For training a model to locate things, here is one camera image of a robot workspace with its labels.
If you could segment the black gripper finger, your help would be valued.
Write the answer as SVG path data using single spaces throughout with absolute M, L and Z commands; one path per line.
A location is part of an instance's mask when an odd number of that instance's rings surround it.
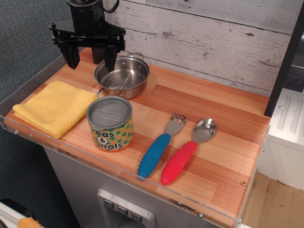
M 80 62 L 78 47 L 62 40 L 58 42 L 58 45 L 67 65 L 72 69 L 76 69 Z
M 108 72 L 112 72 L 115 67 L 115 62 L 117 58 L 117 50 L 116 46 L 108 46 L 104 49 L 104 60 L 105 60 L 105 66 L 107 68 Z

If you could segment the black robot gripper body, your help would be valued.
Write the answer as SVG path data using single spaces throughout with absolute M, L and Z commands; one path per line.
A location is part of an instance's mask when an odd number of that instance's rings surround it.
M 126 31 L 106 22 L 101 0 L 68 0 L 67 4 L 72 19 L 49 25 L 55 45 L 125 50 Z

